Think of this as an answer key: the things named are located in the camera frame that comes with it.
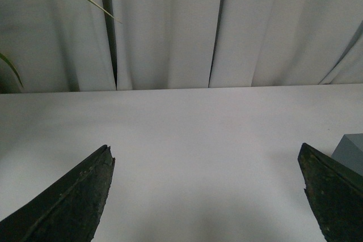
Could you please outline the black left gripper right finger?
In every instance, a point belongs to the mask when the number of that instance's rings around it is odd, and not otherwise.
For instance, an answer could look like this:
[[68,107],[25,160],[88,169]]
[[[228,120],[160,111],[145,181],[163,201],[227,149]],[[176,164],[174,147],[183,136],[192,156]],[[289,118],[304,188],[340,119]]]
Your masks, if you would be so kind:
[[325,240],[362,241],[362,176],[307,143],[298,164]]

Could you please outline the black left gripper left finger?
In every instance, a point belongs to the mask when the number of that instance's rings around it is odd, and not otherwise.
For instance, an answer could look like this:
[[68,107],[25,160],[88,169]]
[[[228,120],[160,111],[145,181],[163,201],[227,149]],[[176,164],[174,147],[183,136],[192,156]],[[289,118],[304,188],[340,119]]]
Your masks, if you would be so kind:
[[115,158],[103,145],[1,221],[1,241],[91,241],[111,187]]

